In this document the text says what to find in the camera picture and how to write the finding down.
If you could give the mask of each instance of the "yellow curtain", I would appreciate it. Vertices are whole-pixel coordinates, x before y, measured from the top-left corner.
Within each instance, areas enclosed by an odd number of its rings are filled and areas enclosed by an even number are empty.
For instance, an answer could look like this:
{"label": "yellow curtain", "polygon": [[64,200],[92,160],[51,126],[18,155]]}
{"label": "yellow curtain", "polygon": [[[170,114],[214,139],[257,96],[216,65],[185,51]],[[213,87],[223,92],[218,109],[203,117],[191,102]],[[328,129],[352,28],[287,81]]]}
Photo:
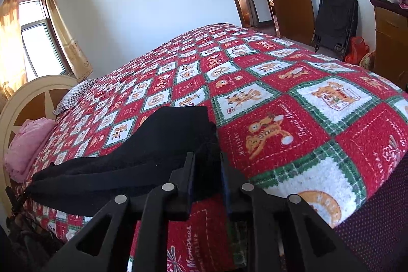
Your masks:
{"label": "yellow curtain", "polygon": [[4,0],[0,7],[0,99],[3,102],[27,82],[19,6],[20,0]]}
{"label": "yellow curtain", "polygon": [[54,29],[62,43],[64,54],[79,82],[86,79],[93,68],[65,25],[56,0],[45,0]]}

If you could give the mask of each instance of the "wooden cabinet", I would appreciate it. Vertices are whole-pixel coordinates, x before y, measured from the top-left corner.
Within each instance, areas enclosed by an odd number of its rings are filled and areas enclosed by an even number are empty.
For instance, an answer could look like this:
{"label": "wooden cabinet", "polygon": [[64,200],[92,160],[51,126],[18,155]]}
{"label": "wooden cabinet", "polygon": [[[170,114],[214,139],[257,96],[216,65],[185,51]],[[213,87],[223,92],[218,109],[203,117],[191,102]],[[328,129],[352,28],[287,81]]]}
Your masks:
{"label": "wooden cabinet", "polygon": [[408,17],[380,7],[374,7],[374,11],[374,73],[405,90],[408,84]]}

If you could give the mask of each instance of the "red plastic bag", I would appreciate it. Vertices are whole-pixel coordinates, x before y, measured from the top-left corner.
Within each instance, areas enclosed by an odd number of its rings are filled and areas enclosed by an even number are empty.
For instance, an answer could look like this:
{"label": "red plastic bag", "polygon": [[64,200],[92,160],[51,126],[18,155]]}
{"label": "red plastic bag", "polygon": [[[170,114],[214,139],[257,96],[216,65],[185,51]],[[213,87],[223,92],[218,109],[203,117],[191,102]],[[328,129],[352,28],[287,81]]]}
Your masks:
{"label": "red plastic bag", "polygon": [[350,41],[350,52],[344,61],[352,65],[359,65],[364,55],[369,52],[370,47],[365,44],[362,37],[352,37]]}

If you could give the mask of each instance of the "bed headboard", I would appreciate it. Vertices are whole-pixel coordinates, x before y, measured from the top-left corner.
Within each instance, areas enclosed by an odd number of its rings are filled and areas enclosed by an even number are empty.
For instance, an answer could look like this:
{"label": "bed headboard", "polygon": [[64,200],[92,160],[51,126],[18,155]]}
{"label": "bed headboard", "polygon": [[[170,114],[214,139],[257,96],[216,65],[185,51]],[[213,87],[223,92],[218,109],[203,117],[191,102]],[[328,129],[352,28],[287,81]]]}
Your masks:
{"label": "bed headboard", "polygon": [[78,81],[66,75],[42,76],[23,85],[7,102],[0,114],[0,197],[6,213],[11,214],[11,203],[6,186],[11,186],[3,158],[20,126],[27,120],[42,117],[55,119],[52,113],[65,94]]}

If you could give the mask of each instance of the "bedspread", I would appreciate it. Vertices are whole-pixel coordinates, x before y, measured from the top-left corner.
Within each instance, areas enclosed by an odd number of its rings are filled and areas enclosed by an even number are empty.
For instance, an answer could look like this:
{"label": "bedspread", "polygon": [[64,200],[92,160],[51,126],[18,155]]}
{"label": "bedspread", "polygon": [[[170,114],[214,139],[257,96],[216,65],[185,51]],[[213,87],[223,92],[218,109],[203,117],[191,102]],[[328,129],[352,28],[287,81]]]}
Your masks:
{"label": "bedspread", "polygon": [[[58,117],[24,187],[50,163],[111,152],[161,106],[195,105],[208,107],[234,167],[268,193],[298,193],[332,227],[378,190],[407,151],[408,95],[390,81],[285,39],[216,24],[101,78]],[[61,239],[90,219],[32,201],[26,208]],[[168,270],[245,263],[241,226],[226,223],[221,198],[195,203],[189,222],[169,225]]]}

